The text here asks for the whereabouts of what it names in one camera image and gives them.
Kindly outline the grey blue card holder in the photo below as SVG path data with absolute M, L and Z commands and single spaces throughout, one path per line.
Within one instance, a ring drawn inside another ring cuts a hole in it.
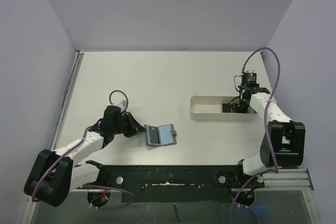
M 147 142 L 147 126 L 148 125 L 144 126 L 146 128 L 146 132 L 145 132 L 146 146 L 163 147 L 163 146 L 175 145 L 177 143 L 177 140 L 176 140 L 177 132 L 174 128 L 174 125 L 166 124 L 166 125 L 156 126 L 159 131 L 160 144 L 158 146 L 149 145 Z

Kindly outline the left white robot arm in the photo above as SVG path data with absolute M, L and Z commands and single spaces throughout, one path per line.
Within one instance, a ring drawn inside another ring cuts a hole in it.
M 145 132 L 146 128 L 130 112 L 116 105 L 107 106 L 103 117 L 87 127 L 83 136 L 54 151 L 39 152 L 25 182 L 24 193 L 34 202 L 43 201 L 57 207 L 75 188 L 87 183 L 96 188 L 104 186 L 106 173 L 97 167 L 82 165 L 81 161 L 105 148 L 116 135 L 130 138 Z

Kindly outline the white plastic tray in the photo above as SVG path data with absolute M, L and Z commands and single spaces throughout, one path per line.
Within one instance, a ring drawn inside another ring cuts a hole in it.
M 190 118 L 197 121 L 247 122 L 258 118 L 256 112 L 222 113 L 222 104 L 230 103 L 234 96 L 194 95 L 190 98 Z

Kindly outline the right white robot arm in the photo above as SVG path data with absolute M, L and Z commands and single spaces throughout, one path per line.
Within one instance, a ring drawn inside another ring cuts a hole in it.
M 274 99 L 274 94 L 257 83 L 255 72 L 243 72 L 238 86 L 237 103 L 231 100 L 229 112 L 256 113 L 265 128 L 259 153 L 242 161 L 242 169 L 235 171 L 234 182 L 241 187 L 251 183 L 253 175 L 278 172 L 280 168 L 298 167 L 303 162 L 306 128 L 286 116 Z

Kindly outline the dark credit card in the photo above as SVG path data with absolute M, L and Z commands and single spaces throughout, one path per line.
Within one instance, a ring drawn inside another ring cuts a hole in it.
M 158 128 L 155 126 L 147 126 L 147 142 L 149 145 L 158 146 L 160 144 L 160 137 Z

